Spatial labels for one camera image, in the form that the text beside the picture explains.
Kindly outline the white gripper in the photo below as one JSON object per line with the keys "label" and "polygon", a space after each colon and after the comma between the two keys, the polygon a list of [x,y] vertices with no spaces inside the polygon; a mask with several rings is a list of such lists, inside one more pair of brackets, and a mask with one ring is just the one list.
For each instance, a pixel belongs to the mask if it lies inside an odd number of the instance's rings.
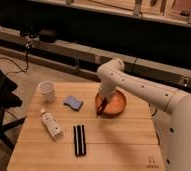
{"label": "white gripper", "polygon": [[100,95],[102,98],[106,98],[110,101],[116,92],[116,86],[110,84],[101,84],[100,85]]}

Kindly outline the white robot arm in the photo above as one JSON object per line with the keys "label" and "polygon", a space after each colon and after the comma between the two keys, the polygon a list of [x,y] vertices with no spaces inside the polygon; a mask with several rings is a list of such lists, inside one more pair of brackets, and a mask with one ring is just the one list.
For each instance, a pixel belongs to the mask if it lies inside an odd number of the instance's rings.
{"label": "white robot arm", "polygon": [[124,73],[120,58],[97,69],[101,97],[110,102],[120,87],[171,116],[166,171],[191,171],[191,93]]}

